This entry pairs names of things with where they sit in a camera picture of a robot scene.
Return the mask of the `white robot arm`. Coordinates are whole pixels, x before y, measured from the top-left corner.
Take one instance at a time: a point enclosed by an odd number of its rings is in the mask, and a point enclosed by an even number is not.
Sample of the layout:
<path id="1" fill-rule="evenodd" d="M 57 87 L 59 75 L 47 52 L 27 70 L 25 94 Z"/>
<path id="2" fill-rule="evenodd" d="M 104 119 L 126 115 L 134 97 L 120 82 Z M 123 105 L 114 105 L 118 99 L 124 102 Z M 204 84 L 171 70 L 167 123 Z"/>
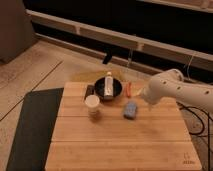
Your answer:
<path id="1" fill-rule="evenodd" d="M 171 97 L 213 113 L 213 86 L 186 83 L 178 69 L 152 76 L 142 88 L 140 96 L 151 105 L 157 104 L 163 97 Z"/>

